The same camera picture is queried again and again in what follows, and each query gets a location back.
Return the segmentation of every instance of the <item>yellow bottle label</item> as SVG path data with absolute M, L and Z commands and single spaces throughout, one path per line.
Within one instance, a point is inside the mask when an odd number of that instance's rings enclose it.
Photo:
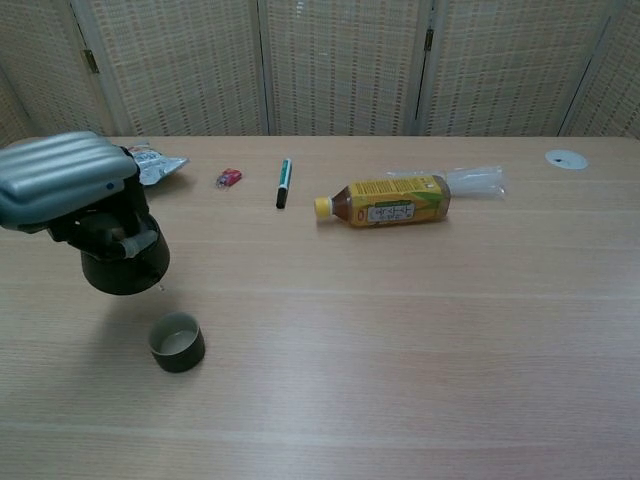
M 449 194 L 433 177 L 356 182 L 351 190 L 351 224 L 357 227 L 434 220 Z

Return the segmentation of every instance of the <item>small cup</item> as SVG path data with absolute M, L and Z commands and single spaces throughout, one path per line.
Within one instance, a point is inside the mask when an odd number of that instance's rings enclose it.
M 204 337 L 195 318 L 175 312 L 160 318 L 149 333 L 151 354 L 167 372 L 195 367 L 204 357 Z

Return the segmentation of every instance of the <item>green marker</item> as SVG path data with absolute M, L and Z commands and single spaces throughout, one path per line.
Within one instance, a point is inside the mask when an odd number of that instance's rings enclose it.
M 278 198 L 276 199 L 276 208 L 283 209 L 287 203 L 287 194 L 289 193 L 289 184 L 291 183 L 291 159 L 285 158 L 282 161 L 282 170 L 280 170 L 280 186 L 278 186 Z

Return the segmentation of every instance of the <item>wall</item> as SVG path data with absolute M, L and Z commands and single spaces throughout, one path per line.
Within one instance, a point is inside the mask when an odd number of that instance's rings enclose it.
M 627 0 L 610 28 L 568 135 L 640 138 L 640 0 Z

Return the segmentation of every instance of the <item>plastic bottle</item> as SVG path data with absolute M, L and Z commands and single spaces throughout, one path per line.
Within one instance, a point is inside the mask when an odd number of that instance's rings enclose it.
M 442 220 L 451 193 L 438 175 L 355 182 L 335 197 L 318 197 L 316 216 L 331 215 L 355 227 Z

